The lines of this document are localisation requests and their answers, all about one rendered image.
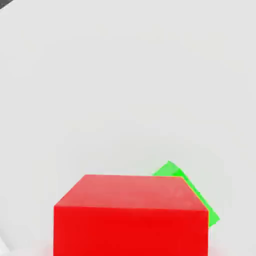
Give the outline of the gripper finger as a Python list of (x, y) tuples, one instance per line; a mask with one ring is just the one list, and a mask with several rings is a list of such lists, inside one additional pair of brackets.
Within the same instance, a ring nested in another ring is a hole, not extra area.
[(6, 246), (6, 244), (4, 243), (2, 238), (0, 237), (0, 256), (8, 254), (9, 252), (10, 252), (10, 250), (8, 249), (8, 247)]

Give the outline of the small red cube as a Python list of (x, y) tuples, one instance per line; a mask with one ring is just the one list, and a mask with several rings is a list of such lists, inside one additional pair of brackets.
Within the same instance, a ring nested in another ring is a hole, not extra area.
[(182, 177), (85, 175), (54, 206), (53, 256), (208, 256), (208, 241)]

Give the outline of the small green cube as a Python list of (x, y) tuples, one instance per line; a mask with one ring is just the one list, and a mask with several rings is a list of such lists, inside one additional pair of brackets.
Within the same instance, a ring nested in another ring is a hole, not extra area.
[(192, 183), (192, 181), (189, 179), (189, 177), (185, 174), (185, 172), (181, 168), (179, 168), (177, 165), (175, 165), (173, 162), (168, 161), (166, 164), (164, 164), (160, 169), (158, 169), (152, 175), (153, 176), (161, 176), (161, 177), (181, 177), (181, 178), (183, 178), (185, 180), (185, 182), (188, 184), (188, 186), (192, 189), (192, 191), (197, 195), (197, 197), (200, 199), (200, 201), (207, 208), (208, 213), (209, 213), (209, 221), (208, 221), (209, 227), (212, 227), (220, 220), (220, 217), (218, 216), (218, 214), (210, 206), (208, 201), (202, 196), (202, 194), (195, 187), (195, 185)]

